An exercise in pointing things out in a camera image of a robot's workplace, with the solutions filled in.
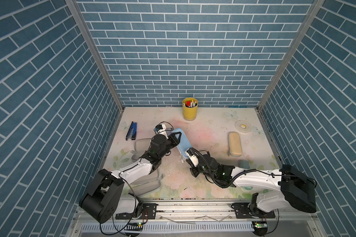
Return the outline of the beige zippered umbrella case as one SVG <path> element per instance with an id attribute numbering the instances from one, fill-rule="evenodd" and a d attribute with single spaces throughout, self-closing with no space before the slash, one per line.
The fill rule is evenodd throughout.
<path id="1" fill-rule="evenodd" d="M 229 156 L 240 157 L 243 154 L 240 136 L 237 132 L 230 132 L 228 135 Z"/>

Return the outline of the grey case front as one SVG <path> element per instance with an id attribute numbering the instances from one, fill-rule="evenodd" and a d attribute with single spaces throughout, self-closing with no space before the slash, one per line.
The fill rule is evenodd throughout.
<path id="1" fill-rule="evenodd" d="M 131 186 L 135 192 L 135 195 L 142 196 L 157 191 L 161 188 L 161 180 L 163 177 L 164 175 L 157 170 L 152 174 L 143 176 L 134 181 L 131 183 Z"/>

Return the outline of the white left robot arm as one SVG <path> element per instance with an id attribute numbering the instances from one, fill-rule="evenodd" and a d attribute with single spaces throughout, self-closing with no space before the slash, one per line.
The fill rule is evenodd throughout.
<path id="1" fill-rule="evenodd" d="M 115 171 L 100 170 L 88 184 L 79 201 L 79 206 L 100 224 L 117 214 L 128 214 L 129 218 L 139 217 L 143 201 L 131 194 L 123 196 L 125 185 L 152 174 L 161 165 L 162 158 L 180 143 L 182 133 L 173 132 L 168 136 L 155 135 L 147 151 L 134 164 Z"/>

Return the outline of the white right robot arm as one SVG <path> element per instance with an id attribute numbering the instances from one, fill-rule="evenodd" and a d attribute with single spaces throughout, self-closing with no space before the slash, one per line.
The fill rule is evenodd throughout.
<path id="1" fill-rule="evenodd" d="M 222 189 L 229 187 L 257 187 L 267 189 L 268 193 L 254 193 L 249 209 L 254 215 L 275 209 L 293 207 L 296 210 L 315 213 L 317 211 L 315 189 L 316 180 L 308 177 L 290 165 L 280 169 L 257 170 L 221 165 L 209 153 L 201 154 L 194 148 L 186 151 L 194 177 L 208 176 Z"/>

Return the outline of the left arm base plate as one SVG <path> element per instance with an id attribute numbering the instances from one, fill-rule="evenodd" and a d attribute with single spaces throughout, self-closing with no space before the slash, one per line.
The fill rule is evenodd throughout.
<path id="1" fill-rule="evenodd" d="M 133 219 L 155 219 L 156 211 L 157 211 L 158 204 L 156 203 L 143 203 L 142 206 L 139 204 L 136 207 L 136 211 L 134 208 L 132 209 L 131 213 L 119 213 L 115 215 L 116 220 L 129 220 Z"/>

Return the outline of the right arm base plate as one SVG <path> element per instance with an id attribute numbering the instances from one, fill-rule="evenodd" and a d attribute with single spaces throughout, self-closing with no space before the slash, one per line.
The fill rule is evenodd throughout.
<path id="1" fill-rule="evenodd" d="M 264 212 L 257 207 L 252 208 L 250 205 L 251 203 L 248 202 L 235 202 L 230 206 L 235 211 L 237 219 L 272 219 L 276 217 L 274 211 Z"/>

